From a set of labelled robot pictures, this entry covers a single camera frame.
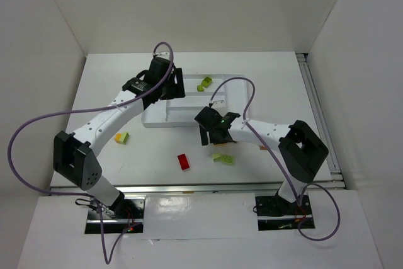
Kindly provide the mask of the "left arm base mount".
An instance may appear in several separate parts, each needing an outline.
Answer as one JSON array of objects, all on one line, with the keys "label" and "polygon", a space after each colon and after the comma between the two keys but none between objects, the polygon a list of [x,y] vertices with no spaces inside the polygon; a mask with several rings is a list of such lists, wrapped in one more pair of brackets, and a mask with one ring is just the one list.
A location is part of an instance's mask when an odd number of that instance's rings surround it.
[{"label": "left arm base mount", "polygon": [[[93,199],[77,198],[77,206],[88,210],[86,218],[85,234],[100,234],[101,220],[97,204]],[[119,234],[124,229],[128,234],[140,234],[144,231],[145,197],[129,198],[123,209],[114,213],[101,204],[103,228],[105,234]]]}]

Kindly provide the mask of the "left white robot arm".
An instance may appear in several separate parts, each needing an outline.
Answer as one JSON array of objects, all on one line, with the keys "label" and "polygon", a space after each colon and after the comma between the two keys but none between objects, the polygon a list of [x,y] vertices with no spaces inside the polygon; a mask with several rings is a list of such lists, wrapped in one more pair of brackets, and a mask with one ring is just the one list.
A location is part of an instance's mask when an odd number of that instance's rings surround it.
[{"label": "left white robot arm", "polygon": [[183,71],[154,56],[150,67],[129,79],[108,105],[87,124],[54,138],[54,171],[91,195],[115,215],[132,204],[104,176],[97,159],[106,143],[131,119],[159,100],[185,96]]}]

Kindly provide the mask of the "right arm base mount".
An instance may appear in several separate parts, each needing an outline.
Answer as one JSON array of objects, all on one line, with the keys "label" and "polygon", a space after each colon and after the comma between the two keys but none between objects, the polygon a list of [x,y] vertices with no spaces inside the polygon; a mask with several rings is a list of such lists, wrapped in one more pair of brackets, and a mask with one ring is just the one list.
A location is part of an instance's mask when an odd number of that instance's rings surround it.
[{"label": "right arm base mount", "polygon": [[310,199],[304,195],[302,205],[289,203],[277,195],[255,197],[253,212],[257,215],[259,231],[283,231],[298,229],[314,229]]}]

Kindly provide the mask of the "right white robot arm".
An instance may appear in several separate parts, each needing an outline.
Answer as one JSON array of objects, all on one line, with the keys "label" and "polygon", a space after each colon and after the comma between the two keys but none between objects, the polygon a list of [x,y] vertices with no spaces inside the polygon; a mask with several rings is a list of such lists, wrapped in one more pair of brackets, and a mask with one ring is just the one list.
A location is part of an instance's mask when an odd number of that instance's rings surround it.
[{"label": "right white robot arm", "polygon": [[303,195],[329,154],[329,149],[304,121],[276,124],[247,118],[234,112],[222,116],[206,106],[195,117],[201,143],[245,142],[263,146],[285,177],[276,199],[280,204],[302,206]]}]

